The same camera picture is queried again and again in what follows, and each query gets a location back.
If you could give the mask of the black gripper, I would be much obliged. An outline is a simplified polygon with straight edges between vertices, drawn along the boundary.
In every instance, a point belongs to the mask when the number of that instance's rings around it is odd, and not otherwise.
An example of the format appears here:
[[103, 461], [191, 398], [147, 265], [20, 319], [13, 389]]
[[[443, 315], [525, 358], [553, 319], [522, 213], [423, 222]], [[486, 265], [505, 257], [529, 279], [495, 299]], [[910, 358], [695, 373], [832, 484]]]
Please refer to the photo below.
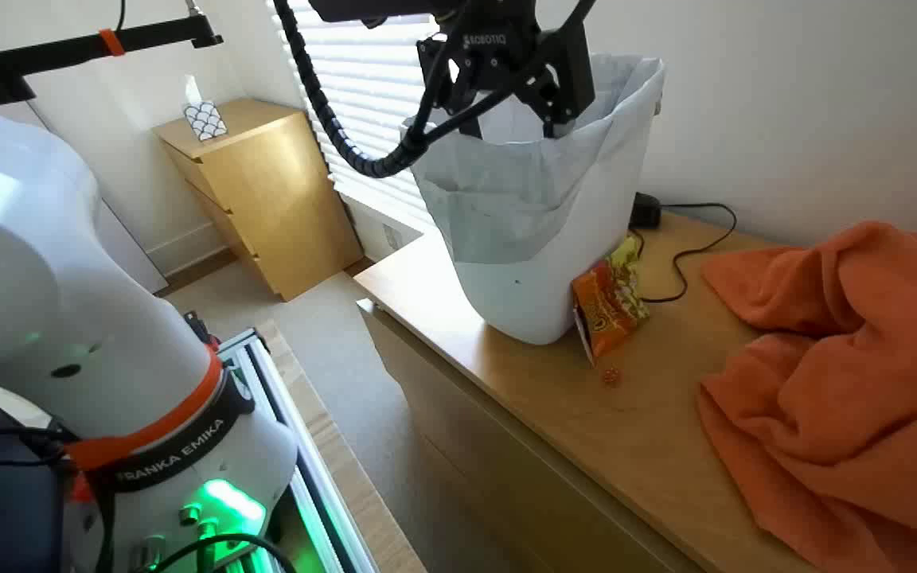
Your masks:
[[436, 103], [449, 127], [477, 138], [479, 94], [505, 92], [543, 112], [543, 132], [562, 138], [591, 106], [586, 15], [594, 0], [576, 0], [558, 28], [536, 19], [536, 0], [471, 0], [471, 14], [444, 25], [444, 74]]

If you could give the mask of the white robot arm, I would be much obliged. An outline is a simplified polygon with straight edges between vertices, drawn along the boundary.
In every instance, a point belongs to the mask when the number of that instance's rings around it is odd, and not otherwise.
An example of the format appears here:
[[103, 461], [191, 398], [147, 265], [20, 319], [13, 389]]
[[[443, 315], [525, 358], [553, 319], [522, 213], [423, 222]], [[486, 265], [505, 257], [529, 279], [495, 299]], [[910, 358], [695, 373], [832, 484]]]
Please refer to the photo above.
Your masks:
[[[510, 94], [540, 120], [573, 120], [591, 99], [581, 19], [543, 31], [533, 0], [309, 0], [328, 19], [380, 25], [430, 14], [423, 109], [444, 103], [444, 64], [474, 70], [464, 127]], [[174, 305], [103, 248], [87, 161], [53, 132], [0, 117], [0, 389], [43, 408], [37, 436], [60, 444], [98, 505], [95, 573], [122, 573], [153, 539], [196, 547], [174, 521], [194, 493], [227, 484], [270, 505], [293, 481], [293, 436], [256, 408], [221, 349]]]

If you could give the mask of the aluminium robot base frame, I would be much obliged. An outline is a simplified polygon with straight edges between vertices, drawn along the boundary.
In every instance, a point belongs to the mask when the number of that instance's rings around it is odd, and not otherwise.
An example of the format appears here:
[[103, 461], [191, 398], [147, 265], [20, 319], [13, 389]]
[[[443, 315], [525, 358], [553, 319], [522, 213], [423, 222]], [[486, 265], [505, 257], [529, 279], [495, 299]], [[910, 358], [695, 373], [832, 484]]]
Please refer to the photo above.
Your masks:
[[268, 539], [293, 562], [293, 573], [377, 573], [302, 412], [290, 398], [290, 375], [273, 358], [273, 338], [259, 327], [242, 330], [221, 344], [221, 355], [249, 379], [259, 402], [293, 436], [293, 472], [273, 503]]

